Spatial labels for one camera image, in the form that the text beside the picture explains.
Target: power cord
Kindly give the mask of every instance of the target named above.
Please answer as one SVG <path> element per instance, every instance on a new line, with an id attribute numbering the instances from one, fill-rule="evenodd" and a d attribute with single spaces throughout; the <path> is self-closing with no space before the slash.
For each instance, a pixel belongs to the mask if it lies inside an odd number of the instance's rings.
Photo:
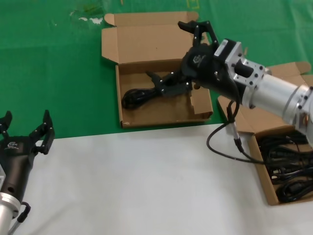
<path id="1" fill-rule="evenodd" d="M 124 109 L 137 109 L 149 100 L 161 95 L 162 93 L 156 88 L 131 89 L 124 94 L 122 98 L 122 107 Z"/>
<path id="2" fill-rule="evenodd" d="M 282 203 L 294 202 L 313 191 L 313 180 L 297 180 L 286 183 L 276 190 Z"/>

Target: cardboard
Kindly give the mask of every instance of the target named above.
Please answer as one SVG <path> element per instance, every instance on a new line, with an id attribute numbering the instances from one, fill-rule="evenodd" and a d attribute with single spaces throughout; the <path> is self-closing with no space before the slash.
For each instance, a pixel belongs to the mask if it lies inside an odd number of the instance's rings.
<path id="1" fill-rule="evenodd" d="M 250 148 L 250 154 L 253 158 L 258 159 L 258 160 L 263 160 L 261 152 L 259 150 L 259 145 L 258 145 L 258 140 L 260 140 L 262 137 L 265 136 L 270 136 L 270 135 L 280 135 L 280 134 L 285 134 L 293 131 L 294 128 L 292 126 L 284 126 L 284 127 L 278 127 L 274 128 L 272 130 L 266 130 L 263 132 L 259 132 L 254 134 L 251 139 L 248 141 L 248 146 Z M 312 151 L 312 148 L 308 145 L 299 145 L 299 149 L 301 152 L 307 152 L 307 151 Z M 268 171 L 264 165 L 258 165 L 256 164 L 256 169 L 258 172 L 258 175 L 260 177 L 261 185 L 263 188 L 263 191 L 265 193 L 267 202 L 271 206 L 276 206 L 276 205 L 288 205 L 288 204 L 295 204 L 295 203 L 301 203 L 301 202 L 309 202 L 313 201 L 313 192 L 308 193 L 307 195 L 303 196 L 300 200 L 295 201 L 295 202 L 289 202 L 289 203 L 280 203 L 278 201 L 277 195 L 276 195 L 276 190 L 281 186 L 281 185 L 273 185 L 271 183 L 270 177 L 268 175 Z M 293 180 L 300 180 L 300 179 L 307 179 L 306 177 L 297 177 Z"/>
<path id="2" fill-rule="evenodd" d="M 313 86 L 313 75 L 303 75 L 311 70 L 311 65 L 307 62 L 292 62 L 282 65 L 269 67 L 273 76 L 289 81 L 295 85 L 306 84 Z M 220 96 L 218 98 L 219 104 L 226 115 L 226 107 L 229 100 Z M 252 137 L 248 141 L 251 157 L 262 161 L 262 155 L 259 150 L 258 140 L 265 136 L 280 135 L 289 133 L 294 130 L 294 127 L 286 124 L 281 117 L 271 114 L 259 108 L 249 109 L 240 106 L 239 112 L 236 116 L 236 124 L 238 131 L 245 133 L 252 133 Z M 307 145 L 299 145 L 300 151 L 311 151 L 312 148 Z M 300 200 L 291 203 L 280 203 L 276 195 L 276 189 L 280 185 L 273 185 L 271 183 L 268 171 L 264 165 L 256 164 L 256 169 L 261 181 L 263 191 L 265 193 L 269 205 L 286 205 L 293 203 L 301 203 L 313 201 L 313 192 L 302 197 Z"/>
<path id="3" fill-rule="evenodd" d="M 158 97 L 135 110 L 124 110 L 121 99 L 135 88 L 154 87 L 145 72 L 164 76 L 180 67 L 192 46 L 193 35 L 179 29 L 178 21 L 197 20 L 197 12 L 106 14 L 102 56 L 116 62 L 119 118 L 122 127 L 206 121 L 213 113 L 208 89 L 190 94 Z"/>
<path id="4" fill-rule="evenodd" d="M 273 76 L 282 78 L 285 81 L 291 82 L 295 85 L 306 84 L 313 86 L 313 75 L 302 75 L 311 70 L 311 65 L 308 62 L 292 62 L 277 66 L 269 67 Z M 227 115 L 226 107 L 230 102 L 229 99 L 220 96 L 218 102 L 224 112 Z M 236 116 L 236 124 L 239 132 L 244 133 L 258 133 L 261 131 L 278 128 L 282 126 L 288 126 L 281 117 L 269 113 L 265 110 L 254 108 L 249 109 L 244 106 L 240 106 L 239 112 Z"/>

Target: green table surface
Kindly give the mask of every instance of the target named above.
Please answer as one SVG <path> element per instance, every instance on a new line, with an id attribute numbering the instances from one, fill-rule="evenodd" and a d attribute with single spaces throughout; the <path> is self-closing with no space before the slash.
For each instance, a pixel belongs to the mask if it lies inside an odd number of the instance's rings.
<path id="1" fill-rule="evenodd" d="M 28 134 L 45 109 L 57 138 L 130 131 L 119 126 L 114 63 L 101 58 L 109 26 L 79 18 L 185 10 L 210 20 L 219 40 L 241 41 L 250 60 L 313 62 L 313 0 L 2 0 L 0 116 L 12 112 L 9 133 Z M 218 94 L 211 96 L 208 123 L 220 123 Z"/>

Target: box flap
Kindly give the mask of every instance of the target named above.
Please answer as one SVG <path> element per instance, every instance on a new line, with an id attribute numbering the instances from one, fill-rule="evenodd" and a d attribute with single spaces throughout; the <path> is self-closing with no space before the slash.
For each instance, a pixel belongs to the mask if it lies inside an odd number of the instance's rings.
<path id="1" fill-rule="evenodd" d="M 271 70 L 273 76 L 285 78 L 311 71 L 311 64 L 309 62 L 301 61 L 275 65 L 268 68 Z"/>
<path id="2" fill-rule="evenodd" d="M 297 86 L 302 84 L 313 86 L 313 75 L 301 75 L 311 69 L 311 65 L 307 62 L 292 62 L 269 68 L 274 76 L 281 77 L 283 80 L 291 82 Z M 227 115 L 226 107 L 230 100 L 223 96 L 219 96 L 218 102 L 224 114 Z M 258 133 L 269 129 L 288 126 L 288 124 L 277 115 L 259 108 L 249 109 L 242 105 L 236 116 L 236 124 L 239 132 L 246 133 Z"/>
<path id="3" fill-rule="evenodd" d="M 106 14 L 115 28 L 102 30 L 102 56 L 119 64 L 181 60 L 192 46 L 192 35 L 178 21 L 196 20 L 196 12 Z"/>
<path id="4" fill-rule="evenodd" d="M 195 11 L 186 12 L 151 12 L 151 13 L 126 13 L 106 14 L 104 20 L 112 26 L 144 26 L 177 24 L 178 21 L 196 21 L 199 15 Z"/>
<path id="5" fill-rule="evenodd" d="M 191 91 L 191 105 L 194 107 L 195 114 L 205 114 L 213 111 L 211 99 L 203 100 L 204 97 L 210 97 L 210 91 L 200 87 Z"/>

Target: black cable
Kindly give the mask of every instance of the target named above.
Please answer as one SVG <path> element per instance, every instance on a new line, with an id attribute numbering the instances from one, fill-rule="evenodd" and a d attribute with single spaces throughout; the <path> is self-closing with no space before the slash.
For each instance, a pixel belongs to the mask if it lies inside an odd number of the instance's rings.
<path id="1" fill-rule="evenodd" d="M 244 163 L 253 163 L 253 164 L 262 164 L 264 165 L 265 162 L 263 161 L 259 161 L 257 159 L 254 159 L 252 157 L 250 157 L 245 151 L 244 149 L 242 148 L 242 143 L 241 143 L 241 140 L 240 139 L 237 139 L 235 140 L 235 144 L 238 148 L 238 150 L 244 155 L 246 156 L 249 160 L 246 160 L 246 159 L 241 159 L 241 158 L 236 158 L 236 157 L 233 157 L 233 156 L 230 156 L 230 155 L 227 155 L 227 154 L 224 154 L 222 152 L 219 152 L 217 150 L 215 150 L 214 148 L 211 147 L 210 145 L 210 141 L 212 139 L 212 137 L 217 133 L 219 132 L 220 130 L 222 130 L 223 128 L 225 128 L 227 125 L 231 124 L 231 123 L 234 123 L 235 122 L 235 118 L 238 114 L 238 111 L 239 111 L 239 107 L 240 107 L 240 95 L 239 95 L 239 91 L 238 91 L 238 88 L 237 88 L 237 85 L 236 83 L 234 82 L 233 79 L 229 79 L 230 81 L 230 85 L 233 87 L 233 91 L 235 92 L 235 96 L 236 96 L 236 107 L 235 107 L 235 111 L 234 113 L 232 113 L 232 109 L 231 109 L 231 105 L 234 103 L 234 101 L 231 101 L 229 104 L 228 104 L 228 107 L 227 107 L 227 122 L 221 126 L 219 126 L 217 129 L 215 129 L 207 138 L 206 140 L 206 146 L 214 153 L 216 154 L 219 154 L 223 157 L 226 157 L 226 158 L 229 158 L 229 159 L 232 159 L 232 160 L 236 160 L 236 161 L 240 161 L 240 162 L 244 162 Z"/>
<path id="2" fill-rule="evenodd" d="M 299 200 L 313 191 L 313 180 L 297 180 L 286 183 L 276 190 L 278 200 L 282 203 Z"/>
<path id="3" fill-rule="evenodd" d="M 122 107 L 124 109 L 136 109 L 147 101 L 161 95 L 161 92 L 156 88 L 131 89 L 124 94 L 122 98 Z"/>
<path id="4" fill-rule="evenodd" d="M 24 209 L 24 211 L 19 215 L 19 217 L 17 218 L 17 221 L 18 221 L 19 223 L 23 223 L 23 222 L 26 220 L 26 218 L 27 218 L 27 216 L 28 216 L 28 214 L 29 214 L 29 212 L 30 212 L 30 209 L 31 209 L 30 205 L 29 205 L 27 202 L 22 202 L 22 205 L 25 206 L 25 209 Z"/>

